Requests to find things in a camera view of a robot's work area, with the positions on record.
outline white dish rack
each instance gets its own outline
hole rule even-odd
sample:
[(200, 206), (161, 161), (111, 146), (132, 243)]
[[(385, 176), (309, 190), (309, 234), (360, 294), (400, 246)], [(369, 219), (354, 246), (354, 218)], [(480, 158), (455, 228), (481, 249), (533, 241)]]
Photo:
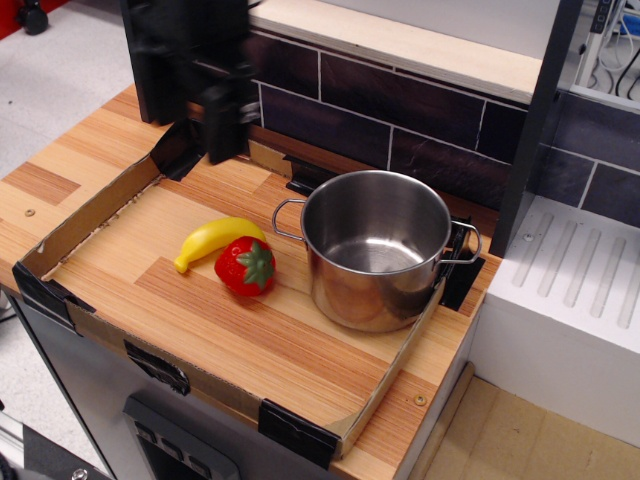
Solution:
[(479, 316), (485, 380), (640, 447), (640, 229), (534, 199)]

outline pot rim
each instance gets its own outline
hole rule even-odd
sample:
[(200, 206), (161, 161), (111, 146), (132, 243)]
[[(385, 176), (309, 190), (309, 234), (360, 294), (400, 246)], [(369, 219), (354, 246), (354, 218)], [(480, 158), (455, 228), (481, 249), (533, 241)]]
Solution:
[(302, 236), (304, 238), (304, 242), (307, 245), (308, 248), (311, 248), (313, 250), (313, 252), (318, 255), (320, 258), (322, 258), (324, 261), (328, 262), (329, 264), (340, 268), (344, 271), (347, 272), (351, 272), (354, 274), (358, 274), (358, 275), (367, 275), (367, 276), (371, 276), (371, 277), (382, 277), (382, 276), (389, 276), (389, 275), (398, 275), (398, 274), (402, 274), (402, 273), (406, 273), (406, 272), (411, 272), (413, 270), (417, 270), (419, 268), (424, 268), (425, 265), (429, 265), (431, 263), (435, 262), (435, 265), (433, 266), (433, 268), (435, 268), (437, 266), (437, 264), (439, 263), (439, 257), (442, 256), (442, 253), (444, 251), (444, 247), (447, 245), (447, 242), (449, 241), (449, 237), (451, 236), (451, 221), (447, 222), (447, 234), (445, 236), (445, 238), (442, 241), (442, 244), (440, 245), (439, 250), (435, 251), (433, 255), (431, 255), (428, 259), (423, 260), (420, 263), (417, 263), (415, 265), (412, 265), (411, 267), (407, 267), (407, 268), (403, 268), (403, 269), (399, 269), (399, 270), (391, 270), (391, 271), (386, 271), (386, 272), (366, 272), (363, 270), (356, 270), (353, 268), (349, 268), (346, 267), (344, 265), (341, 265), (337, 262), (334, 262), (333, 260), (327, 258), (325, 255), (323, 255), (318, 248), (313, 245), (313, 243), (311, 243), (311, 241), (309, 241), (309, 236), (307, 235), (307, 229), (305, 228), (305, 223), (304, 223), (304, 218), (305, 218), (305, 213), (306, 210), (309, 206), (309, 203), (313, 200), (314, 197), (318, 196), (321, 194), (321, 192), (323, 192), (324, 190), (331, 188), (332, 185), (334, 185), (335, 183), (339, 183), (342, 181), (345, 181), (345, 179), (348, 179), (350, 177), (355, 177), (355, 176), (372, 176), (372, 175), (380, 175), (380, 176), (393, 176), (396, 178), (400, 178), (403, 181), (408, 181), (411, 182), (415, 185), (417, 185), (419, 188), (427, 191), (428, 193), (430, 193), (435, 201), (439, 204), (439, 206), (444, 210), (447, 218), (451, 218), (451, 214), (449, 212), (449, 207), (447, 207), (447, 204), (444, 202), (444, 200), (442, 199), (442, 197), (440, 195), (438, 195), (438, 193), (431, 188), (429, 185), (427, 185), (424, 182), (421, 182), (420, 180), (414, 178), (414, 177), (410, 177), (409, 175), (405, 175), (403, 173), (399, 173), (399, 172), (392, 172), (389, 170), (359, 170), (357, 172), (349, 172), (349, 173), (343, 173), (340, 174), (330, 180), (327, 180), (326, 182), (324, 182), (322, 185), (320, 185), (319, 187), (317, 187), (313, 192), (311, 192), (311, 195), (309, 195), (309, 197), (307, 198), (307, 200), (304, 203), (304, 207), (302, 208), (302, 212), (300, 213), (300, 228), (302, 230)]

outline tile backsplash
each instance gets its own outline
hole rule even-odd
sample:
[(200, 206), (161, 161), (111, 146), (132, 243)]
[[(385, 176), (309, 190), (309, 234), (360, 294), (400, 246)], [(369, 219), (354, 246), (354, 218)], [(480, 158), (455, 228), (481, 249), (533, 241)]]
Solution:
[(264, 128), (500, 208), (526, 105), (269, 32), (246, 46)]
[(538, 193), (640, 227), (640, 115), (567, 94)]

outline yellow banana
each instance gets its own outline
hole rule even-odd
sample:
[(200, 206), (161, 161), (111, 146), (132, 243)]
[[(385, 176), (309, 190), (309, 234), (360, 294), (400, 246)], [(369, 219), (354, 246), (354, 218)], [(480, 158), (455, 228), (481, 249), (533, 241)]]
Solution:
[(226, 247), (234, 240), (250, 236), (263, 242), (267, 239), (263, 231), (251, 220), (240, 217), (226, 217), (205, 223), (196, 228), (182, 244), (180, 256), (173, 262), (180, 273), (187, 271), (190, 262)]

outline toy strawberry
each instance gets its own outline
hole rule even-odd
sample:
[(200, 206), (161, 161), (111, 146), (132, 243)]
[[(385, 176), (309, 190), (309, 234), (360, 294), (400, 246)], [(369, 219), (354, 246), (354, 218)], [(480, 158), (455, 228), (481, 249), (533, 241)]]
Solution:
[(269, 245), (258, 238), (240, 237), (231, 242), (215, 264), (227, 287), (239, 295), (255, 296), (273, 283), (276, 259)]

